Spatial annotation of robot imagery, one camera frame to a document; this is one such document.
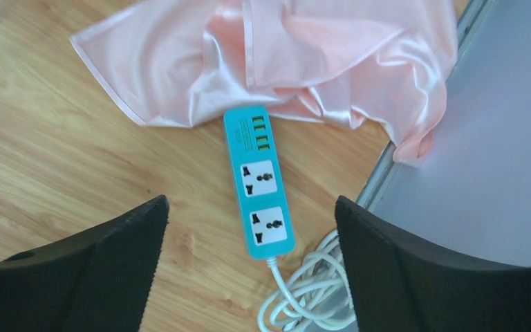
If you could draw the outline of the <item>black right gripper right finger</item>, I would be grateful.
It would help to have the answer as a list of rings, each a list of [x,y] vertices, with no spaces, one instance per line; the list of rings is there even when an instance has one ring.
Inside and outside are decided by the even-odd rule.
[[[531,331],[531,267],[465,255],[344,196],[335,219],[361,331]]]

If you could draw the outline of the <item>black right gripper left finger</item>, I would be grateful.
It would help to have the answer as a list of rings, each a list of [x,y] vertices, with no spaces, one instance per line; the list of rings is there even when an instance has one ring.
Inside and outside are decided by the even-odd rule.
[[[138,331],[168,214],[160,195],[0,261],[0,331]]]

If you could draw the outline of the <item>teal USB power strip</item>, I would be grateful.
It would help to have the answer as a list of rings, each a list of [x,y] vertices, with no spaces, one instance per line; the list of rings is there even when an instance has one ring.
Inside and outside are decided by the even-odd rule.
[[[250,256],[264,260],[292,252],[295,235],[268,110],[230,109],[223,124]]]

